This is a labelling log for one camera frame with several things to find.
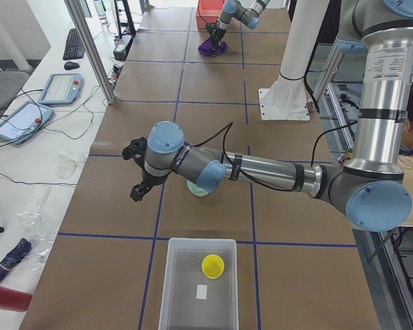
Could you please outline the yellow plastic cup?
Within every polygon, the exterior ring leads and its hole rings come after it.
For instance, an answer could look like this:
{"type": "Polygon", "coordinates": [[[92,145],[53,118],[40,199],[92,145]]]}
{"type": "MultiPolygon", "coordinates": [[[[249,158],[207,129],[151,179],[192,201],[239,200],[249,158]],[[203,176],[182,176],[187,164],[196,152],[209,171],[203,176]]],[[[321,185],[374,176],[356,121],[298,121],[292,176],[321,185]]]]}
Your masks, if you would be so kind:
{"type": "Polygon", "coordinates": [[[209,254],[203,258],[201,268],[207,278],[217,279],[223,274],[225,264],[221,256],[209,254]]]}

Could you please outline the black computer mouse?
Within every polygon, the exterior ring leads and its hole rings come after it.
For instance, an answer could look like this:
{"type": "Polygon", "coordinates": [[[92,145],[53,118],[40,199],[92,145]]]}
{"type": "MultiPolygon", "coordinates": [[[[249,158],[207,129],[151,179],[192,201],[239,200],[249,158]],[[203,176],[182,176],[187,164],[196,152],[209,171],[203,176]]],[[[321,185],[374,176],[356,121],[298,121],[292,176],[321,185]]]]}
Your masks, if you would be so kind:
{"type": "Polygon", "coordinates": [[[66,61],[64,63],[64,70],[69,71],[69,70],[73,70],[73,69],[78,69],[80,67],[80,64],[75,62],[75,61],[66,61]]]}

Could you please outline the clear plastic storage box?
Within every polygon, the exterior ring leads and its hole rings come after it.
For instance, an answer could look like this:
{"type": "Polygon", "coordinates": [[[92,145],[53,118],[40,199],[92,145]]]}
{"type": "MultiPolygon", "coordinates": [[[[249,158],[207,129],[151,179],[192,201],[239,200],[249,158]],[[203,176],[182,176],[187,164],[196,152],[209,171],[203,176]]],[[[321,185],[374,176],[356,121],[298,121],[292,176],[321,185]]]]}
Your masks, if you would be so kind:
{"type": "Polygon", "coordinates": [[[169,239],[158,328],[239,328],[235,240],[169,239]],[[212,255],[224,262],[217,278],[202,269],[212,255]]]}

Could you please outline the far teach pendant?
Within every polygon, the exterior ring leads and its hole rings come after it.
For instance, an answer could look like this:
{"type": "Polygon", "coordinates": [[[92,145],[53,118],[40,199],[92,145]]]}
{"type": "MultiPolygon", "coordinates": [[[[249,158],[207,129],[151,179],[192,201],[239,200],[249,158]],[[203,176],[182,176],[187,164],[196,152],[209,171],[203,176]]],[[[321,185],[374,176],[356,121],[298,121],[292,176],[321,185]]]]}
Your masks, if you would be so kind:
{"type": "Polygon", "coordinates": [[[81,92],[81,73],[51,74],[43,88],[39,103],[47,106],[72,104],[81,92]]]}

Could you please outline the light green bowl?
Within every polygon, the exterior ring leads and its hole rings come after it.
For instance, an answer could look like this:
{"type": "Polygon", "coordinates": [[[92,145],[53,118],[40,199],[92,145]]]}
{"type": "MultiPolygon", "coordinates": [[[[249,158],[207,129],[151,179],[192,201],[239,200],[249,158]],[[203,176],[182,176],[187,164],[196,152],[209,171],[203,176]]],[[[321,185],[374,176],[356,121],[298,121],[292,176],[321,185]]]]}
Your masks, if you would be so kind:
{"type": "Polygon", "coordinates": [[[187,181],[187,188],[196,197],[206,197],[209,194],[208,191],[197,187],[193,182],[189,180],[187,181]]]}

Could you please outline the purple cloth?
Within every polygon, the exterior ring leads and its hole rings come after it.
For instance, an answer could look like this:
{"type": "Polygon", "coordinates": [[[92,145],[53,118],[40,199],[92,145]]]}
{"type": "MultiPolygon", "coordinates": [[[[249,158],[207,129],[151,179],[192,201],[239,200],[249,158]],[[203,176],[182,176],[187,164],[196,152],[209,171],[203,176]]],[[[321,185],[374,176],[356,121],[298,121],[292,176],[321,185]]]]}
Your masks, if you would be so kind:
{"type": "Polygon", "coordinates": [[[217,46],[216,48],[214,48],[211,38],[206,39],[204,42],[202,42],[198,46],[199,53],[203,56],[209,56],[209,57],[217,57],[225,53],[227,49],[228,49],[228,45],[225,41],[222,41],[220,43],[220,46],[217,46]]]}

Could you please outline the near teach pendant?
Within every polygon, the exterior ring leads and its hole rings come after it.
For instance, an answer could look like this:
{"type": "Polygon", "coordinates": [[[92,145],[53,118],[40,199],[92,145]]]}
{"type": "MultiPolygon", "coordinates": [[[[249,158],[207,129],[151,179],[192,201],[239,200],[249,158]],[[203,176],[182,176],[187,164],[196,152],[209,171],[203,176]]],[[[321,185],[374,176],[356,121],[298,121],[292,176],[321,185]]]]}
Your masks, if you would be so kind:
{"type": "Polygon", "coordinates": [[[31,139],[53,115],[53,108],[27,101],[0,120],[0,140],[20,145],[31,139]]]}

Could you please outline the red bottle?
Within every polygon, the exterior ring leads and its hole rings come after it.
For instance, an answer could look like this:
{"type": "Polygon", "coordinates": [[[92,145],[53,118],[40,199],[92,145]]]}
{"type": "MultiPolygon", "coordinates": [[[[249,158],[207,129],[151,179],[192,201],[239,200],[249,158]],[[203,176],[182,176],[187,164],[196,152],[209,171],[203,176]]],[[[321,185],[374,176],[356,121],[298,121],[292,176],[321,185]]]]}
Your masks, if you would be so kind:
{"type": "Polygon", "coordinates": [[[0,286],[0,309],[24,312],[28,310],[32,294],[0,286]]]}

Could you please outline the grey aluminium post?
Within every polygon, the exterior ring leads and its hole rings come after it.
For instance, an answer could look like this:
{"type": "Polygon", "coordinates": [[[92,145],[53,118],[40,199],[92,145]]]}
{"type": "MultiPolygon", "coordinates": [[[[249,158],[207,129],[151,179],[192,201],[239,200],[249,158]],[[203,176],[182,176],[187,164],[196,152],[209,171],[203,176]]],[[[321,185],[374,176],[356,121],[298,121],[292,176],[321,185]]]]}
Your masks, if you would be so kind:
{"type": "Polygon", "coordinates": [[[103,91],[107,104],[111,105],[115,101],[116,97],[113,91],[113,87],[106,75],[105,68],[103,67],[103,62],[96,48],[81,5],[78,0],[64,0],[64,2],[71,16],[72,22],[74,23],[75,28],[78,31],[78,35],[83,42],[90,65],[92,66],[99,86],[103,91]]]}

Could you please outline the teach pendant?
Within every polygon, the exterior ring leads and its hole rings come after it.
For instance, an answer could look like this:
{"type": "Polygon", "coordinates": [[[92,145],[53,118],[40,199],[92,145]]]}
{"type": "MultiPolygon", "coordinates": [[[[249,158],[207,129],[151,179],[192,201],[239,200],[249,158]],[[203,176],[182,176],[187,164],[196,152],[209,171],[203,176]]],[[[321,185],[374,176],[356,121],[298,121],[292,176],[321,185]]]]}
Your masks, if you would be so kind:
{"type": "Polygon", "coordinates": [[[51,74],[43,88],[39,103],[47,106],[72,104],[81,92],[81,73],[51,74]]]}
{"type": "Polygon", "coordinates": [[[0,140],[20,145],[31,139],[53,115],[53,108],[27,101],[0,120],[0,140]]]}

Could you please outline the pink plastic bin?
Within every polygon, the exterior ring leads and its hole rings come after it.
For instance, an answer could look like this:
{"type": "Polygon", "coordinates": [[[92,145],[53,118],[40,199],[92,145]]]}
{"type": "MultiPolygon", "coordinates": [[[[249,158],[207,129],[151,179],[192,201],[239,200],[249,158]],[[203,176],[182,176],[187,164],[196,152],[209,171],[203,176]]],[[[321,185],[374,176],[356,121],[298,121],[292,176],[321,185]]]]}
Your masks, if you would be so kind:
{"type": "Polygon", "coordinates": [[[197,29],[203,31],[207,23],[215,23],[223,5],[224,0],[199,0],[195,9],[197,29]]]}

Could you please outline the black keyboard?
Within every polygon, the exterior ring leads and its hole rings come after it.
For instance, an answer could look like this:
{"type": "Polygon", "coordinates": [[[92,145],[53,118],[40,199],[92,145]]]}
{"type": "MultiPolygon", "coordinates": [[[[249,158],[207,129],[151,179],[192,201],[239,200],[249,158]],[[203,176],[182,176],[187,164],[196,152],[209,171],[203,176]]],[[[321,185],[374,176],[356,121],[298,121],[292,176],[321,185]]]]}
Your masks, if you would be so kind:
{"type": "Polygon", "coordinates": [[[70,61],[84,57],[85,48],[76,28],[69,30],[65,49],[63,52],[63,60],[70,61]]]}

